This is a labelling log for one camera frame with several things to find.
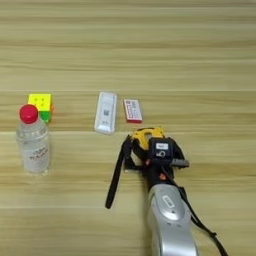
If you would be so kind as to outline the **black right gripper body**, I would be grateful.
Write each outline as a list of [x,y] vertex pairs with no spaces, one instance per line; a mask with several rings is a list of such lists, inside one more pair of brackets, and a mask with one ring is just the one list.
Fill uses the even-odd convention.
[[125,160],[125,169],[140,172],[148,189],[160,184],[174,185],[173,169],[183,169],[189,165],[185,159],[148,158],[139,164],[135,164],[132,159]]

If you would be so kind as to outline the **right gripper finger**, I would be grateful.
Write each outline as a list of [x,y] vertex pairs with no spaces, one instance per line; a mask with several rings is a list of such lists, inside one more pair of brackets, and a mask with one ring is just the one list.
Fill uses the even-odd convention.
[[124,142],[124,162],[126,169],[136,169],[136,165],[131,157],[132,153],[132,140],[128,136]]

